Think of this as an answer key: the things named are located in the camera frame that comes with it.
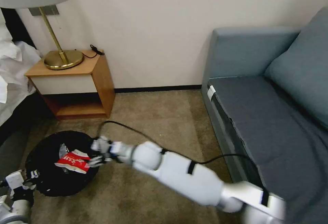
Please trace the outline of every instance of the brass lamp base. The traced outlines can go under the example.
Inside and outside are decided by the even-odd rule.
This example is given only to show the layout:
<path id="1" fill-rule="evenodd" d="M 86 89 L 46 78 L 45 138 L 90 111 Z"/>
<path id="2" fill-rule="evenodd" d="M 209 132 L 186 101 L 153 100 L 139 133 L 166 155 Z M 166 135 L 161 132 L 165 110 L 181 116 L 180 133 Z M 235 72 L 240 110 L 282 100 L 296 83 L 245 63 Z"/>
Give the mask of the brass lamp base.
<path id="1" fill-rule="evenodd" d="M 67 56 L 67 63 L 64 63 L 58 51 L 50 51 L 44 57 L 44 64 L 47 68 L 52 70 L 62 70 L 74 67 L 80 64 L 84 57 L 82 52 L 76 50 L 64 51 Z"/>

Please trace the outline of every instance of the sofa armrest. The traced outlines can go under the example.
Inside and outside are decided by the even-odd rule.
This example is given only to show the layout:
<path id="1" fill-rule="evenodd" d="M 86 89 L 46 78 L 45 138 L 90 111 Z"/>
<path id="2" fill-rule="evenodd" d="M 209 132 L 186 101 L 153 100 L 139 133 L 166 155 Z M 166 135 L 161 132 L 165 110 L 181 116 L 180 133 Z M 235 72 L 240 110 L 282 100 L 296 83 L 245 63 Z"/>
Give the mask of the sofa armrest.
<path id="1" fill-rule="evenodd" d="M 300 32 L 294 27 L 217 28 L 210 43 L 203 84 L 209 78 L 263 74 Z"/>

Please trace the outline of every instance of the nightstand shelf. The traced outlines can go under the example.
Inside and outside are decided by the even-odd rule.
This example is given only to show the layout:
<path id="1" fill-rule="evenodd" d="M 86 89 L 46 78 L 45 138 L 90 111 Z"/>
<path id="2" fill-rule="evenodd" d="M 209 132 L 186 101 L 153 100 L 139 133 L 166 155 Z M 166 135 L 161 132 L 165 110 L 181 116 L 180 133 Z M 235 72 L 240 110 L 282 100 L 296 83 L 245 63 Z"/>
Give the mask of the nightstand shelf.
<path id="1" fill-rule="evenodd" d="M 59 120 L 110 116 L 115 92 L 105 56 L 86 58 L 65 70 L 49 70 L 41 60 L 25 75 Z"/>

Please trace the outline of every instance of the white tag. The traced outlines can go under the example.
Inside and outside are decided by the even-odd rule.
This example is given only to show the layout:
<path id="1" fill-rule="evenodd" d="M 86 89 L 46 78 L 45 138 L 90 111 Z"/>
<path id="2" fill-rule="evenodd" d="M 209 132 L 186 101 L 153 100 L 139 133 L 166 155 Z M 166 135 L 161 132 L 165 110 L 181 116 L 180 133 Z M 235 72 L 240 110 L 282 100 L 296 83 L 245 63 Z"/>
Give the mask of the white tag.
<path id="1" fill-rule="evenodd" d="M 216 90 L 214 89 L 214 87 L 211 85 L 209 87 L 209 90 L 207 91 L 207 96 L 209 98 L 210 101 L 212 101 L 212 97 L 214 95 L 214 93 L 216 92 Z"/>

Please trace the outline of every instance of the black trash bag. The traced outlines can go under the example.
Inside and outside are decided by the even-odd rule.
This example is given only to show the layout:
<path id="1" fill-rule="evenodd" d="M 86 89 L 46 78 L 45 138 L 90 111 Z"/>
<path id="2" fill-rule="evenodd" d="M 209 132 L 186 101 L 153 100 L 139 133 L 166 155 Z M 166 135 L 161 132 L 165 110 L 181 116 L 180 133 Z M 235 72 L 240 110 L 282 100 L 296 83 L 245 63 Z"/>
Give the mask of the black trash bag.
<path id="1" fill-rule="evenodd" d="M 96 156 L 96 152 L 90 148 L 92 142 L 93 138 L 76 131 L 63 131 L 46 137 L 36 145 L 25 161 L 27 176 L 32 171 L 39 172 L 37 190 L 46 196 L 70 196 L 78 193 L 95 177 L 98 168 L 89 168 L 86 174 L 82 174 L 58 167 L 55 163 L 60 159 L 59 150 L 63 149 L 63 144 L 68 151 L 78 149 L 87 153 L 90 158 Z"/>

